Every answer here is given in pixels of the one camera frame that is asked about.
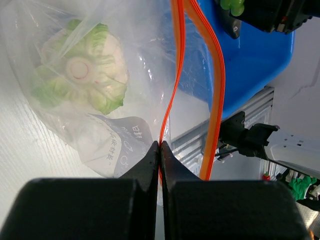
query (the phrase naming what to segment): white surface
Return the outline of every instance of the white surface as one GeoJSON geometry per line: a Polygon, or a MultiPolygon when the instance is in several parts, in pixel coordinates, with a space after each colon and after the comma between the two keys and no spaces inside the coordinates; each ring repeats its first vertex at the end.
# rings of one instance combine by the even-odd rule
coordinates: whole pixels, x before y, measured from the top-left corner
{"type": "Polygon", "coordinates": [[[296,206],[299,209],[299,212],[301,214],[305,227],[308,229],[311,226],[311,224],[314,222],[316,217],[319,215],[319,212],[313,211],[310,208],[303,206],[297,202],[296,202],[296,206]]]}
{"type": "Polygon", "coordinates": [[[272,124],[294,135],[320,139],[320,18],[296,31],[293,58],[274,87],[272,124]]]}
{"type": "Polygon", "coordinates": [[[98,177],[28,107],[0,45],[0,226],[20,188],[38,177],[98,177]]]}
{"type": "Polygon", "coordinates": [[[306,139],[280,129],[271,134],[268,142],[265,153],[269,159],[320,179],[319,140],[306,139]]]}
{"type": "Polygon", "coordinates": [[[257,157],[246,157],[235,152],[224,163],[214,161],[211,180],[259,180],[261,160],[257,157]]]}

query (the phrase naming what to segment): clear plastic bag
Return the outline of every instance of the clear plastic bag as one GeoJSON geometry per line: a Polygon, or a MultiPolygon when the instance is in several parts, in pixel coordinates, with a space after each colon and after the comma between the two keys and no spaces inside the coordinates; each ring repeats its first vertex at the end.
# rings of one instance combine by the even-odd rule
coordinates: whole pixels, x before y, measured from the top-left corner
{"type": "MultiPolygon", "coordinates": [[[[159,139],[176,76],[168,0],[8,0],[0,21],[29,104],[83,163],[119,177],[144,157],[159,139]]],[[[191,22],[189,32],[202,59],[193,68],[206,71],[191,22]]]]}

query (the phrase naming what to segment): black bracket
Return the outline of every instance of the black bracket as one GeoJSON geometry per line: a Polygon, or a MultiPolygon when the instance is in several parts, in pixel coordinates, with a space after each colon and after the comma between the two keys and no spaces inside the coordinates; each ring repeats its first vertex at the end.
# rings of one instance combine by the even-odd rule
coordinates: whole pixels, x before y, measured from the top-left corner
{"type": "Polygon", "coordinates": [[[276,126],[262,123],[245,128],[245,112],[241,111],[221,124],[219,140],[237,148],[241,155],[268,160],[265,147],[270,135],[276,131],[276,126]]]}
{"type": "Polygon", "coordinates": [[[245,0],[243,5],[243,14],[234,18],[267,33],[289,34],[313,16],[320,17],[318,0],[245,0]]]}

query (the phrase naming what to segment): black clamp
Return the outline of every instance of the black clamp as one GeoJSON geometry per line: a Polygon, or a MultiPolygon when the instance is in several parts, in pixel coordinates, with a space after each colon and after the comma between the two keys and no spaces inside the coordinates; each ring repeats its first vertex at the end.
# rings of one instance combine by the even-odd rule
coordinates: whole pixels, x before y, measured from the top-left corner
{"type": "Polygon", "coordinates": [[[283,184],[201,181],[174,157],[166,142],[161,148],[154,142],[119,179],[30,181],[17,196],[0,240],[152,240],[159,168],[167,240],[308,239],[283,184]]]}
{"type": "Polygon", "coordinates": [[[237,17],[264,32],[289,34],[308,19],[320,17],[318,0],[245,0],[237,17]]]}
{"type": "Polygon", "coordinates": [[[221,124],[219,140],[238,149],[241,155],[268,160],[265,147],[277,126],[257,123],[245,128],[245,112],[241,111],[221,124]]]}

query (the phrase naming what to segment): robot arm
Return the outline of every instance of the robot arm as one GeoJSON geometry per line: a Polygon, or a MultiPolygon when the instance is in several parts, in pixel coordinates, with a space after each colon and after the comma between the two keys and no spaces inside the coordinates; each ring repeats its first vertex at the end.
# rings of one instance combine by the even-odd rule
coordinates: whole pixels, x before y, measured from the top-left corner
{"type": "Polygon", "coordinates": [[[268,160],[320,179],[320,140],[305,139],[261,123],[246,129],[244,122],[244,112],[224,121],[220,142],[237,148],[241,155],[268,160]]]}
{"type": "Polygon", "coordinates": [[[239,37],[240,32],[238,27],[237,32],[232,32],[232,29],[235,25],[240,25],[240,21],[266,33],[276,31],[289,34],[312,17],[320,17],[319,0],[215,0],[215,2],[221,6],[217,7],[217,15],[222,27],[234,39],[239,37]],[[243,5],[241,6],[244,7],[243,12],[240,15],[236,14],[238,12],[234,13],[232,4],[243,5]]]}

